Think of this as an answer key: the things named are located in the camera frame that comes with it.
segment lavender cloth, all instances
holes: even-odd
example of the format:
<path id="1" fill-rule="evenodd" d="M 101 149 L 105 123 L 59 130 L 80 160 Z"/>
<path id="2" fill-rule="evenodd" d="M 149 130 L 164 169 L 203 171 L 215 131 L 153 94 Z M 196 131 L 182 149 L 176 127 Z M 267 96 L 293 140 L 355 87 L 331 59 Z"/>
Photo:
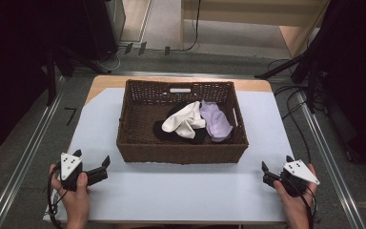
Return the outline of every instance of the lavender cloth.
<path id="1" fill-rule="evenodd" d="M 201 101 L 200 114 L 206 120 L 207 132 L 212 141 L 220 142 L 231 137 L 233 127 L 215 102 Z"/>

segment wooden table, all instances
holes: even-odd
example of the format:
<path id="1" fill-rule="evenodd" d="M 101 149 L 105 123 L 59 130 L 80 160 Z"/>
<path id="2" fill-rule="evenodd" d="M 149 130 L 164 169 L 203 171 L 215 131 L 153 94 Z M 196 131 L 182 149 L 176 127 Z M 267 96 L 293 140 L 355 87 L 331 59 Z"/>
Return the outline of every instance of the wooden table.
<path id="1" fill-rule="evenodd" d="M 202 0 L 199 20 L 280 26 L 290 55 L 297 56 L 320 25 L 329 0 Z M 184 20 L 196 20 L 198 0 L 181 0 L 180 50 Z"/>
<path id="2" fill-rule="evenodd" d="M 233 81 L 249 148 L 237 164 L 125 163 L 115 141 L 127 79 Z M 90 221 L 152 224 L 283 223 L 275 190 L 262 182 L 261 161 L 282 171 L 293 156 L 270 84 L 263 80 L 190 77 L 97 76 L 69 152 L 82 151 L 84 170 L 109 155 L 109 177 L 91 186 Z M 58 220 L 66 221 L 62 205 Z"/>

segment white tabletop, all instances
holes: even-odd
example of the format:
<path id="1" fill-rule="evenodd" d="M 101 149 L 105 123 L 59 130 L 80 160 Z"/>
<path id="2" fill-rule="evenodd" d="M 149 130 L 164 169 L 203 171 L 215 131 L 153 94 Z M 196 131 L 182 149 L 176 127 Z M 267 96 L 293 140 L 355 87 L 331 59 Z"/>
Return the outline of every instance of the white tabletop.
<path id="1" fill-rule="evenodd" d="M 91 186 L 91 221 L 275 223 L 285 221 L 261 162 L 282 171 L 293 156 L 271 92 L 236 92 L 249 148 L 237 164 L 125 163 L 117 146 L 124 89 L 108 88 L 83 109 L 69 153 L 81 149 L 84 170 L 110 156 L 109 178 Z M 57 219 L 67 215 L 59 205 Z"/>

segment human hand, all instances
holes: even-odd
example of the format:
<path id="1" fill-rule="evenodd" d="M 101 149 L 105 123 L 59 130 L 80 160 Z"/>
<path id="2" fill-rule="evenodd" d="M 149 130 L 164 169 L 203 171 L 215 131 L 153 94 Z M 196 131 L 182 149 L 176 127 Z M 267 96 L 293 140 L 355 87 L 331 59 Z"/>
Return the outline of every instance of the human hand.
<path id="1" fill-rule="evenodd" d="M 62 198 L 65 209 L 67 211 L 67 228 L 81 229 L 85 228 L 88 223 L 89 212 L 91 210 L 91 201 L 89 200 L 88 176 L 86 173 L 80 173 L 76 181 L 76 192 L 68 191 L 62 188 L 61 181 L 53 176 L 51 179 L 51 187 L 54 188 Z"/>
<path id="2" fill-rule="evenodd" d="M 308 168 L 316 176 L 314 166 L 308 164 Z M 308 205 L 311 207 L 313 204 L 313 196 L 316 192 L 316 184 L 310 182 L 306 193 L 303 195 Z M 308 212 L 304 201 L 301 197 L 293 198 L 291 197 L 284 186 L 279 180 L 274 182 L 274 187 L 277 193 L 280 195 L 281 202 L 283 203 L 284 212 L 287 218 L 288 226 L 291 229 L 307 229 L 309 228 Z"/>

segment brown wicker basket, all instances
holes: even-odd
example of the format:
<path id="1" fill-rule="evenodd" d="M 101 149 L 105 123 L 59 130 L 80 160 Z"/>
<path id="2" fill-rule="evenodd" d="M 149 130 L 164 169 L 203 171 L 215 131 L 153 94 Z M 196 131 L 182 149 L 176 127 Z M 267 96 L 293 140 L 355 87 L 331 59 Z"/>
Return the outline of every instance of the brown wicker basket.
<path id="1" fill-rule="evenodd" d="M 154 122 L 165 120 L 175 104 L 202 99 L 216 102 L 234 127 L 228 141 L 215 143 L 207 136 L 203 144 L 192 145 L 156 138 L 153 133 Z M 118 127 L 117 147 L 125 162 L 237 163 L 248 148 L 248 139 L 234 83 L 128 80 Z"/>

